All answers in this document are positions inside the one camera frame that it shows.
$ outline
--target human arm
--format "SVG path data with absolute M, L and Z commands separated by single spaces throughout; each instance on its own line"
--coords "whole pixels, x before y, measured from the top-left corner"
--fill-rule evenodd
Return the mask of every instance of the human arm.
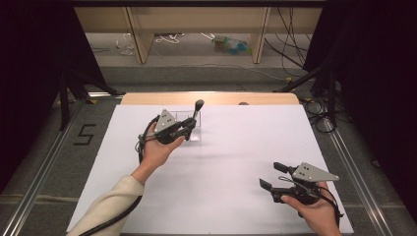
M 153 132 L 155 125 L 153 123 L 150 126 L 150 132 Z M 169 145 L 163 145 L 157 140 L 148 140 L 141 164 L 131 175 L 122 177 L 113 189 L 98 197 L 68 235 L 82 235 L 95 228 L 95 226 L 108 222 L 108 220 L 120 215 L 127 208 L 133 206 L 134 202 L 138 203 L 144 193 L 148 177 L 157 167 L 166 162 L 169 154 L 178 148 L 183 141 L 184 137 L 180 137 Z M 99 230 L 94 235 L 119 235 L 126 220 L 127 216 Z
M 320 182 L 319 186 L 328 189 L 326 182 Z M 333 200 L 332 195 L 321 189 L 321 195 Z M 307 225 L 320 236 L 339 236 L 340 230 L 336 224 L 333 206 L 323 199 L 319 199 L 313 205 L 303 205 L 289 196 L 281 198 L 286 204 L 297 209 L 306 220 Z

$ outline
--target metal rail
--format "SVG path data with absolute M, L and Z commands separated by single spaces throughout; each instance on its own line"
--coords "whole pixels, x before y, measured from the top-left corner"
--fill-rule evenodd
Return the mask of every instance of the metal rail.
M 32 209 L 36 198 L 42 189 L 46 179 L 52 170 L 55 160 L 59 156 L 65 141 L 72 129 L 74 120 L 76 119 L 79 111 L 83 107 L 84 103 L 82 101 L 76 101 L 73 109 L 72 114 L 70 116 L 70 121 L 68 125 L 63 131 L 60 131 L 57 138 L 52 145 L 52 148 L 49 150 L 48 155 L 42 162 L 39 170 L 36 173 L 33 181 L 30 184 L 29 189 L 25 193 L 24 197 L 22 198 L 19 206 L 17 207 L 15 213 L 13 214 L 9 224 L 6 227 L 6 230 L 3 232 L 3 236 L 15 236 L 18 235 L 24 226 L 26 219 L 30 214 L 30 210 Z
M 328 128 L 331 128 L 331 123 L 329 120 L 326 121 Z M 369 217 L 371 218 L 372 223 L 378 233 L 381 236 L 393 235 L 389 226 L 387 224 L 386 217 L 379 207 L 377 201 L 369 190 L 367 184 L 365 183 L 364 178 L 362 177 L 361 172 L 355 164 L 355 161 L 352 158 L 349 150 L 347 149 L 346 144 L 343 141 L 340 133 L 335 129 L 330 133 L 331 140 L 333 141 L 334 146 L 337 149 L 337 152 L 340 156 L 340 159 L 343 162 L 344 167 L 349 174 L 350 180 L 353 183 L 358 196 L 362 201 L 365 210 L 367 211 Z

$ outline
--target black curtain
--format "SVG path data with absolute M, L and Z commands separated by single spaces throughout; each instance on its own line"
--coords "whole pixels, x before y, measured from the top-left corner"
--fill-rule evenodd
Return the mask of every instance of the black curtain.
M 417 222 L 417 128 L 414 104 L 417 64 L 417 7 L 414 1 L 362 1 L 366 14 L 334 71 L 356 126 L 390 183 Z M 344 10 L 320 18 L 306 68 L 323 61 Z
M 62 75 L 78 99 L 87 97 L 84 84 L 106 84 L 69 4 L 52 0 L 0 1 L 0 29 L 2 191 L 47 118 Z M 74 72 L 89 81 L 80 80 Z

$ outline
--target human hand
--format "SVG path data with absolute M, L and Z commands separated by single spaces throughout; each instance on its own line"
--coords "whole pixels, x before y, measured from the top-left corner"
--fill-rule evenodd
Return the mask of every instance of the human hand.
M 319 186 L 328 189 L 326 182 L 319 182 Z M 333 201 L 333 197 L 326 190 L 321 190 L 321 195 Z M 320 236 L 338 236 L 340 230 L 336 224 L 333 206 L 323 199 L 319 199 L 313 205 L 303 205 L 298 200 L 282 196 L 281 199 L 289 206 L 298 210 L 306 220 L 307 225 Z
M 149 133 L 154 131 L 155 126 L 156 122 L 150 125 Z M 169 154 L 178 148 L 184 140 L 185 137 L 182 136 L 171 144 L 164 145 L 154 138 L 147 138 L 145 143 L 144 158 L 139 167 L 131 175 L 140 183 L 145 184 L 153 171 L 157 167 L 163 165 L 168 159 Z

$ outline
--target white paper sheet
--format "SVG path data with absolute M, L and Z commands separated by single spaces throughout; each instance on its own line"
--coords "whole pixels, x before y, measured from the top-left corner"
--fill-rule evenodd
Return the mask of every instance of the white paper sheet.
M 138 165 L 135 144 L 162 109 L 191 106 L 119 105 L 91 170 L 69 228 L 92 201 Z M 203 107 L 201 140 L 183 143 L 149 178 L 145 195 L 124 233 L 293 234 L 312 233 L 290 206 L 275 204 L 259 178 L 274 187 L 292 184 L 274 162 L 308 162 L 328 170 L 301 105 L 216 105 Z M 332 183 L 330 190 L 345 213 Z M 353 233 L 347 215 L 342 233 Z

